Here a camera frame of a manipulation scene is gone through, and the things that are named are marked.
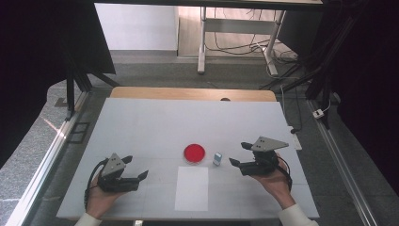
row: person's right hand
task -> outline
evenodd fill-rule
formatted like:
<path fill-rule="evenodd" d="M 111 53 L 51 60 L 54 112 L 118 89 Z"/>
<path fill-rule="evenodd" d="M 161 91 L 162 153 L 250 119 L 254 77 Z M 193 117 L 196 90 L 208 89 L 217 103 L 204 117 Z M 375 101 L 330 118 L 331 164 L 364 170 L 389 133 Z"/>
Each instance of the person's right hand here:
<path fill-rule="evenodd" d="M 287 166 L 285 166 L 281 159 L 279 159 L 279 166 L 287 170 Z M 288 187 L 287 178 L 279 170 L 274 170 L 267 175 L 252 175 L 251 177 L 261 183 L 264 189 L 277 200 L 282 209 L 286 209 L 295 204 L 295 200 L 291 196 Z"/>

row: sleeve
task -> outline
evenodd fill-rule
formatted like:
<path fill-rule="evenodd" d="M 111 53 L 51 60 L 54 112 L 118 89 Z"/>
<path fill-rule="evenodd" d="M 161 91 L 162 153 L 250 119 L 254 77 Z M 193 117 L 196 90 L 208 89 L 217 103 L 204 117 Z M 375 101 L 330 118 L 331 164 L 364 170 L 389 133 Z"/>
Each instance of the sleeve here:
<path fill-rule="evenodd" d="M 82 215 L 82 217 L 80 217 L 75 226 L 99 226 L 101 222 L 101 220 L 96 219 L 85 213 L 84 215 Z"/>
<path fill-rule="evenodd" d="M 279 220 L 284 226 L 318 226 L 319 224 L 308 219 L 298 204 L 279 212 Z"/>

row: table leg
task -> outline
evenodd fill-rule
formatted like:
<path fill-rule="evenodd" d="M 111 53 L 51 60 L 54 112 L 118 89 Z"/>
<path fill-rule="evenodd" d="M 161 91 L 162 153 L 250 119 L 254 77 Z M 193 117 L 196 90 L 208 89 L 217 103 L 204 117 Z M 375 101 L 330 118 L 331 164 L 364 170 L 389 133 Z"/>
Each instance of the table leg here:
<path fill-rule="evenodd" d="M 267 45 L 267 48 L 265 50 L 263 50 L 264 58 L 266 59 L 267 67 L 270 71 L 271 76 L 278 75 L 276 66 L 275 66 L 273 58 L 272 58 L 272 50 L 273 50 L 273 46 L 276 41 L 277 35 L 279 33 L 279 27 L 281 26 L 281 21 L 284 16 L 284 13 L 285 13 L 285 11 L 280 12 L 279 17 L 276 20 L 276 24 L 275 24 L 273 33 L 270 35 L 270 42 Z"/>
<path fill-rule="evenodd" d="M 198 73 L 205 73 L 205 22 L 206 22 L 206 7 L 201 8 L 200 15 L 200 45 L 199 45 L 199 67 Z"/>

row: red plate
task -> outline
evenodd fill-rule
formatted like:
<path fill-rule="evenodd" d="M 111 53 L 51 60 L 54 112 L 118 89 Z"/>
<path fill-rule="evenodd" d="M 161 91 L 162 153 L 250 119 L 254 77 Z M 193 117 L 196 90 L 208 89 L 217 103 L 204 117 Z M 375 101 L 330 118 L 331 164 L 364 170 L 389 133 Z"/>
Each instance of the red plate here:
<path fill-rule="evenodd" d="M 188 163 L 198 164 L 205 156 L 205 150 L 199 144 L 190 144 L 184 149 L 184 158 Z"/>

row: sheet of paper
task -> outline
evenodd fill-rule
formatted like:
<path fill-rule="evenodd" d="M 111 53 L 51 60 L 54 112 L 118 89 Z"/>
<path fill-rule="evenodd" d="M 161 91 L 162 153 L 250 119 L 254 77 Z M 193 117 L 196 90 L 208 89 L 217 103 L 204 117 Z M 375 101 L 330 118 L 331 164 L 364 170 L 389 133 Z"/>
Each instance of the sheet of paper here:
<path fill-rule="evenodd" d="M 208 168 L 179 167 L 175 210 L 208 211 Z"/>

